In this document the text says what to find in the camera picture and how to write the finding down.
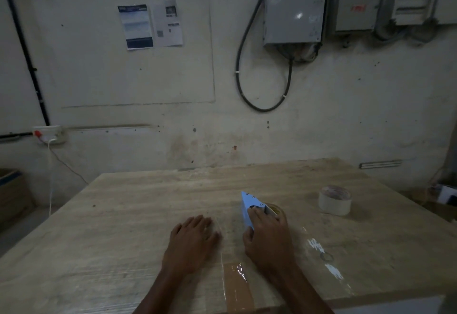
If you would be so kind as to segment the blue printed paper sheet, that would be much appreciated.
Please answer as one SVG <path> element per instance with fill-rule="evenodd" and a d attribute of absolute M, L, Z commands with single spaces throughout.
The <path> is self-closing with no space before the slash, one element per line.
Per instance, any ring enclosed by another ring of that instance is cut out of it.
<path fill-rule="evenodd" d="M 146 4 L 117 6 L 123 26 L 127 50 L 135 51 L 154 47 L 150 15 Z"/>

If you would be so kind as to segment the person's right hand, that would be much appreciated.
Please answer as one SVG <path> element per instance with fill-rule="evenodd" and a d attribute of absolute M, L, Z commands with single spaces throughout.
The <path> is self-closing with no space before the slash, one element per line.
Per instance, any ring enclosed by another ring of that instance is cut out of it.
<path fill-rule="evenodd" d="M 259 272 L 266 277 L 267 271 L 275 266 L 296 263 L 287 219 L 268 223 L 263 221 L 261 211 L 254 210 L 249 214 L 258 225 L 254 230 L 253 250 L 245 250 L 245 253 Z"/>

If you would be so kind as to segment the white printed paper sheet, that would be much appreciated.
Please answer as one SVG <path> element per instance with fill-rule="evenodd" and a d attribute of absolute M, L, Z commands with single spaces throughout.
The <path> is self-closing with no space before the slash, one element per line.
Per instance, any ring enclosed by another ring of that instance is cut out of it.
<path fill-rule="evenodd" d="M 176 0 L 154 3 L 151 13 L 156 45 L 183 46 L 183 33 Z"/>

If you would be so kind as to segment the white breaker box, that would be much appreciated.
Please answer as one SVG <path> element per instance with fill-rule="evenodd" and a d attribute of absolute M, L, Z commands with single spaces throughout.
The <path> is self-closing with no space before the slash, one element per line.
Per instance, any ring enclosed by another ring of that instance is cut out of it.
<path fill-rule="evenodd" d="M 397 26 L 422 25 L 432 19 L 436 0 L 393 0 L 391 21 Z"/>

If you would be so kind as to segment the person's right forearm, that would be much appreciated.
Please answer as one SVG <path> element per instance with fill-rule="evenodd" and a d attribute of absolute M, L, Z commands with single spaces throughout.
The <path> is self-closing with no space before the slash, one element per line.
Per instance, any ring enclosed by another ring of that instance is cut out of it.
<path fill-rule="evenodd" d="M 267 271 L 266 278 L 293 314 L 334 314 L 297 263 L 275 266 Z"/>

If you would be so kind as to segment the large grey electrical box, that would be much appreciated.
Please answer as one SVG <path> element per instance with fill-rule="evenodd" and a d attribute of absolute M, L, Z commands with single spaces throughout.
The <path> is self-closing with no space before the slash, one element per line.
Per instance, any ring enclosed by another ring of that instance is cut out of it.
<path fill-rule="evenodd" d="M 326 0 L 265 0 L 263 45 L 321 42 Z"/>

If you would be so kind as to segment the person's left forearm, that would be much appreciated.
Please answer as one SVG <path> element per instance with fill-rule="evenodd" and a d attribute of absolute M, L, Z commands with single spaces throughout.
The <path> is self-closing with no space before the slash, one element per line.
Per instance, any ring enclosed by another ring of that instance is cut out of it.
<path fill-rule="evenodd" d="M 132 314 L 167 314 L 185 277 L 195 270 L 163 266 L 155 282 Z"/>

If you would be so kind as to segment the white tape roll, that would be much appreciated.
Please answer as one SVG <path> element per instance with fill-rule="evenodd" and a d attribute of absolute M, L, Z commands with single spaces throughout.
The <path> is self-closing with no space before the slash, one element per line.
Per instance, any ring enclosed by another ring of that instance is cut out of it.
<path fill-rule="evenodd" d="M 352 195 L 340 186 L 328 185 L 318 193 L 318 207 L 323 213 L 346 216 L 351 211 Z"/>

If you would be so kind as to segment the white socket with red switch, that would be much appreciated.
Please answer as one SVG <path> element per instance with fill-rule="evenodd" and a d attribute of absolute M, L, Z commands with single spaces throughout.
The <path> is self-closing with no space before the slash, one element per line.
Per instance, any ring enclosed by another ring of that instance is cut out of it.
<path fill-rule="evenodd" d="M 42 144 L 63 144 L 68 139 L 62 126 L 35 126 L 32 135 Z"/>

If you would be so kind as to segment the person's left hand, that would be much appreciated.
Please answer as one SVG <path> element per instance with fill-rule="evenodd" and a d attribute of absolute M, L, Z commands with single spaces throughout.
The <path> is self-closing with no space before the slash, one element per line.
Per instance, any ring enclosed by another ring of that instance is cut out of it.
<path fill-rule="evenodd" d="M 182 228 L 173 240 L 169 238 L 161 268 L 163 266 L 171 266 L 174 269 L 189 269 L 196 272 L 215 252 L 217 247 L 212 252 L 206 252 L 205 250 L 207 236 L 215 231 L 212 227 L 213 220 L 210 217 L 204 217 L 204 232 L 193 233 L 191 232 L 191 222 L 194 218 L 187 218 L 181 223 Z"/>

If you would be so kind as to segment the brown cardboard box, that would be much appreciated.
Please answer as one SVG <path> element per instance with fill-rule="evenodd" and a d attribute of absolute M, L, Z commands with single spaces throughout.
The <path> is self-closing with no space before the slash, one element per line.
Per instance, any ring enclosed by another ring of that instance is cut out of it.
<path fill-rule="evenodd" d="M 24 174 L 17 169 L 0 168 L 0 232 L 35 208 Z"/>

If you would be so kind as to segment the black wall pipe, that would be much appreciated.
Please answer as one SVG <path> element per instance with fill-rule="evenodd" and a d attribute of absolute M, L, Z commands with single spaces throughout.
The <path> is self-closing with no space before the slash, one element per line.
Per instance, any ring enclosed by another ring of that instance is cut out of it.
<path fill-rule="evenodd" d="M 25 38 L 25 35 L 23 33 L 23 29 L 22 29 L 22 26 L 21 26 L 21 23 L 20 23 L 19 14 L 18 14 L 18 11 L 16 9 L 15 1 L 14 0 L 6 0 L 6 1 L 8 3 L 9 9 L 10 9 L 10 13 L 11 13 L 11 16 L 12 16 L 12 19 L 13 19 L 13 22 L 14 22 L 14 27 L 15 27 L 16 33 L 18 35 L 18 39 L 19 39 L 19 42 L 20 42 L 20 46 L 21 46 L 22 52 L 24 54 L 27 70 L 29 72 L 29 75 L 30 75 L 30 78 L 31 78 L 31 81 L 32 81 L 32 84 L 33 84 L 33 89 L 35 91 L 35 96 L 37 98 L 37 102 L 38 102 L 38 105 L 39 105 L 39 108 L 40 108 L 40 111 L 41 111 L 41 115 L 42 115 L 43 121 L 44 121 L 46 126 L 51 126 L 51 122 L 50 122 L 50 119 L 49 119 L 49 114 L 48 114 L 48 111 L 47 111 L 47 108 L 46 108 L 46 105 L 45 105 L 45 101 L 44 101 L 44 98 L 43 98 L 43 93 L 42 93 L 42 90 L 41 90 L 41 87 L 39 85 L 39 82 L 38 82 L 38 79 L 37 79 L 37 75 L 36 75 L 37 69 L 34 67 L 33 62 L 32 62 L 32 58 L 30 56 L 30 52 L 29 52 L 29 49 L 28 49 L 28 46 L 27 46 L 27 43 L 26 43 L 26 38 Z"/>

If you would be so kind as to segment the grey box with red label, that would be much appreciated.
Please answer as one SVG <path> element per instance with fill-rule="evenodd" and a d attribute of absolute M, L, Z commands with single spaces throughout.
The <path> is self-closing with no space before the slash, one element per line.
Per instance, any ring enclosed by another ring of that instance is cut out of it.
<path fill-rule="evenodd" d="M 329 35 L 373 32 L 381 0 L 329 0 Z"/>

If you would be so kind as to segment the open cardboard box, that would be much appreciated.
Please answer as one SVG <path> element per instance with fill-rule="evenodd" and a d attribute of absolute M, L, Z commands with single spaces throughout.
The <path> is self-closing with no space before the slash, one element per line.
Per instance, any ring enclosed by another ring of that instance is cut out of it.
<path fill-rule="evenodd" d="M 433 184 L 425 189 L 423 206 L 440 218 L 457 224 L 457 184 Z"/>

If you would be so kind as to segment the brown tape strip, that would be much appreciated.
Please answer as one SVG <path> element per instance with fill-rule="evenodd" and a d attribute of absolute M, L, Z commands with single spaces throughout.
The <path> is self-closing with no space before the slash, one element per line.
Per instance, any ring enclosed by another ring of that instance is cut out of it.
<path fill-rule="evenodd" d="M 241 263 L 223 264 L 223 286 L 227 314 L 254 314 L 255 305 Z"/>

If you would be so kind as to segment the blue tape dispenser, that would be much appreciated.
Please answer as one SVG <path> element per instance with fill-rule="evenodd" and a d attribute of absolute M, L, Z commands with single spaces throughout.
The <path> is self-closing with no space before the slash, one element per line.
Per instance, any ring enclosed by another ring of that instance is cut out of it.
<path fill-rule="evenodd" d="M 266 213 L 264 211 L 265 202 L 260 201 L 257 197 L 255 197 L 252 194 L 242 191 L 241 197 L 242 197 L 241 207 L 242 207 L 243 222 L 246 227 L 252 227 L 253 230 L 255 230 L 256 226 L 258 225 L 258 223 L 254 223 L 252 221 L 251 216 L 249 214 L 250 211 L 254 211 L 254 210 L 263 212 L 263 216 L 264 216 L 263 221 L 268 222 L 268 223 L 272 223 L 272 222 L 280 223 L 281 221 L 286 219 L 285 213 L 283 215 L 276 216 L 276 217 L 271 216 L 271 215 L 266 215 Z"/>

